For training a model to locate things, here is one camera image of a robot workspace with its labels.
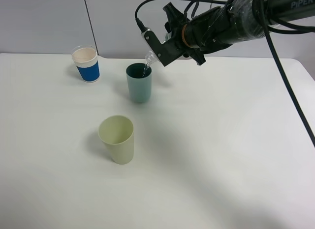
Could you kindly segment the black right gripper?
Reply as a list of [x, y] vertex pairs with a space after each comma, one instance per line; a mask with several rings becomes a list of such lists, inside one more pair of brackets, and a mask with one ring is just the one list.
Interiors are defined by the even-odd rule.
[[183, 56], [195, 60], [198, 66], [204, 64], [206, 59], [203, 52], [197, 48], [191, 48], [185, 38], [185, 31], [190, 23], [187, 16], [171, 2], [163, 7], [163, 11], [168, 20], [164, 25], [168, 35], [161, 45], [161, 59], [178, 59]]

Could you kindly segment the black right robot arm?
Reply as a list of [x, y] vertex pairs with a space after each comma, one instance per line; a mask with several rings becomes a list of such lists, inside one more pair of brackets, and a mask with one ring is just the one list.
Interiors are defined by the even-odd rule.
[[223, 7], [215, 7], [192, 19], [171, 3], [163, 10], [168, 19], [165, 27], [171, 34], [157, 53], [164, 66], [181, 56], [202, 65], [205, 55], [239, 42], [261, 39], [273, 31], [275, 24], [288, 27], [275, 30], [279, 34], [305, 34], [315, 30], [292, 24], [294, 20], [315, 14], [315, 0], [228, 0]]

